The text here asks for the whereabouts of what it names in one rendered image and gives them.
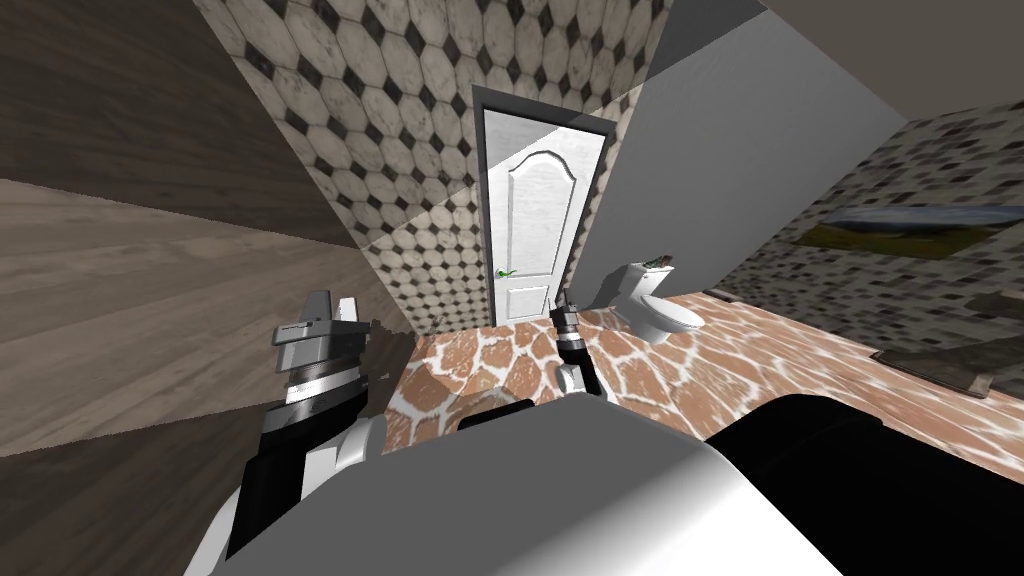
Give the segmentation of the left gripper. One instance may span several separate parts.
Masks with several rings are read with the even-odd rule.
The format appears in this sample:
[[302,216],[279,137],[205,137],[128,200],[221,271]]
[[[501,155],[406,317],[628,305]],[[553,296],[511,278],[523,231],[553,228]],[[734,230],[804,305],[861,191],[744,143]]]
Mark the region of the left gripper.
[[272,345],[279,347],[278,373],[290,372],[328,361],[358,359],[366,348],[371,325],[359,321],[355,297],[338,300],[333,319],[329,291],[307,296],[307,320],[279,326]]

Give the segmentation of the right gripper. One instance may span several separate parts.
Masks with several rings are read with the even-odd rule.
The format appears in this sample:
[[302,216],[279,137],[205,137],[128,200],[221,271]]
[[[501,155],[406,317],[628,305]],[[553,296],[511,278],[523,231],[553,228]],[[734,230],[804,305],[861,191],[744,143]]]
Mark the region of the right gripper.
[[549,317],[557,333],[577,333],[579,320],[577,306],[571,302],[565,290],[561,290],[555,298]]

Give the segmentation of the white toilet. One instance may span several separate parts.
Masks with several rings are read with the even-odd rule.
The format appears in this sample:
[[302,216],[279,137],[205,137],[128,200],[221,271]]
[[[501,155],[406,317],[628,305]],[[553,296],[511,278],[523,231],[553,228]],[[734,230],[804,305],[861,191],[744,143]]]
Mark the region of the white toilet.
[[705,326],[694,312],[653,295],[673,271],[674,266],[665,264],[663,258],[653,263],[628,264],[613,300],[613,313],[628,325],[630,333],[652,345],[673,334],[695,332]]

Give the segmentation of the white panel door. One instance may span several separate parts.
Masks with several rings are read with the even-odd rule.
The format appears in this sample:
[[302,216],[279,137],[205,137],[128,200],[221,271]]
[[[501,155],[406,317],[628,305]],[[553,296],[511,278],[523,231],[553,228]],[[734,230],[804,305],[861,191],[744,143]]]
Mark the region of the white panel door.
[[[494,320],[540,320],[564,279],[606,137],[496,110],[483,121]],[[518,273],[498,278],[499,268]]]

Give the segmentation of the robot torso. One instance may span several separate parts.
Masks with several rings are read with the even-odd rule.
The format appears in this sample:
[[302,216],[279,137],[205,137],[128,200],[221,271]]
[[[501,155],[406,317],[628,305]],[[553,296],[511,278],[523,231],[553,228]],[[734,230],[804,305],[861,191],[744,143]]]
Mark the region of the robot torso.
[[571,394],[341,470],[211,576],[841,576],[705,442]]

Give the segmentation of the landscape picture on wall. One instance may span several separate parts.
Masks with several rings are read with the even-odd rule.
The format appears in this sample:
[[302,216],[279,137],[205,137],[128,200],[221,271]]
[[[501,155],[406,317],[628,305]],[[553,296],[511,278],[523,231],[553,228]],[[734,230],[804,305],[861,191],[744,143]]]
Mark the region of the landscape picture on wall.
[[797,245],[942,260],[1024,222],[1024,206],[860,206],[833,211]]

